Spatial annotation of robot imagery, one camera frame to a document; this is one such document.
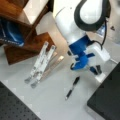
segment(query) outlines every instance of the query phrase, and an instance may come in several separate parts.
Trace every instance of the wooden block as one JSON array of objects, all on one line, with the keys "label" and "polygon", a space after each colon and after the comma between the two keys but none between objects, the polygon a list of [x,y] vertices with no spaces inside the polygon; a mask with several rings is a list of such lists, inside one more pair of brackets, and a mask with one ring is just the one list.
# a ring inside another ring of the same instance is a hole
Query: wooden block
[{"label": "wooden block", "polygon": [[5,50],[5,54],[6,54],[9,65],[12,65],[14,63],[17,63],[38,55],[38,53],[36,52],[24,50],[24,49],[13,47],[13,46],[5,46],[4,50]]},{"label": "wooden block", "polygon": [[28,0],[7,0],[9,1],[10,3],[13,3],[19,7],[24,7],[26,5],[26,3],[28,2]]},{"label": "wooden block", "polygon": [[51,45],[54,45],[54,42],[52,41],[48,33],[43,33],[36,36],[34,39],[26,41],[25,46],[21,48],[14,46],[5,46],[4,50],[8,60],[8,64],[12,65],[14,63],[38,55],[45,41],[49,42],[49,46],[47,49],[49,50]]},{"label": "wooden block", "polygon": [[55,45],[50,35],[46,32],[46,33],[37,35],[34,39],[27,40],[25,42],[25,45],[22,47],[22,49],[39,52],[45,41],[49,42],[47,50],[50,49],[51,45]]}]

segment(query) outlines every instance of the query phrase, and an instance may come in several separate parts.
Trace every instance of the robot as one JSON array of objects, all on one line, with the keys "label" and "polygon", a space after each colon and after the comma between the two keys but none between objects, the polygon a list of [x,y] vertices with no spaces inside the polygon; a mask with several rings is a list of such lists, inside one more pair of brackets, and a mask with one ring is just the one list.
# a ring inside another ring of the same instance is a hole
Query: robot
[{"label": "robot", "polygon": [[67,41],[69,55],[74,56],[72,70],[89,70],[95,75],[102,74],[101,65],[110,60],[110,55],[103,43],[91,41],[86,32],[97,31],[106,25],[108,0],[82,0],[75,7],[61,9],[55,16],[56,25]]}]

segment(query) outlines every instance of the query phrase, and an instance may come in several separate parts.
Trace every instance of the white table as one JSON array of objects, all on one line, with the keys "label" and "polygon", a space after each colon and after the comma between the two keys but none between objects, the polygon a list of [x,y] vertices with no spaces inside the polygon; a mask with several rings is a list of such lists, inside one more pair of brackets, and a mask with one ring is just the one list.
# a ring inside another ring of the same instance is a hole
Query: white table
[{"label": "white table", "polygon": [[[64,61],[37,88],[32,89],[30,85],[24,83],[24,79],[29,76],[36,57],[9,66],[3,47],[1,47],[1,82],[42,120],[103,120],[87,107],[87,101],[98,88],[99,83],[89,71],[74,72],[70,70],[72,59],[66,54],[68,50],[66,42],[58,32],[51,13],[43,17],[37,26],[37,31],[38,33],[49,32],[57,45],[57,52],[65,56]],[[110,73],[113,67],[115,67],[115,64],[112,62],[108,62],[103,67],[106,75]],[[79,75],[81,76],[80,82],[75,87],[70,98],[65,101],[67,92],[74,79]]]}]

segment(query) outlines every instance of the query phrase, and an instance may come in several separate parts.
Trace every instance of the pen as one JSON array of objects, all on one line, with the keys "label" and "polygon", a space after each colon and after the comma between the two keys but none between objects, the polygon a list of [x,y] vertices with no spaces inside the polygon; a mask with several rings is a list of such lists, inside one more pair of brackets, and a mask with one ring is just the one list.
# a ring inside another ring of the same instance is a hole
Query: pen
[{"label": "pen", "polygon": [[80,80],[80,77],[77,77],[77,78],[75,79],[75,81],[73,82],[72,88],[69,90],[68,94],[67,94],[66,97],[65,97],[65,100],[67,100],[67,99],[70,97],[72,91],[74,90],[75,85],[78,83],[79,80]]}]

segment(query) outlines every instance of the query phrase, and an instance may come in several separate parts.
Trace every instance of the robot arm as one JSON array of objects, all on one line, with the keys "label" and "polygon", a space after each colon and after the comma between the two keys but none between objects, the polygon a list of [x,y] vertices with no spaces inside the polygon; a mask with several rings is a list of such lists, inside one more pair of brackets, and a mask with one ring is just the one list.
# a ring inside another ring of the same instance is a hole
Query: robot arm
[{"label": "robot arm", "polygon": [[62,36],[66,39],[76,62],[73,70],[97,66],[110,59],[108,52],[93,43],[86,31],[95,31],[104,23],[108,0],[82,0],[76,7],[65,7],[55,17]]}]

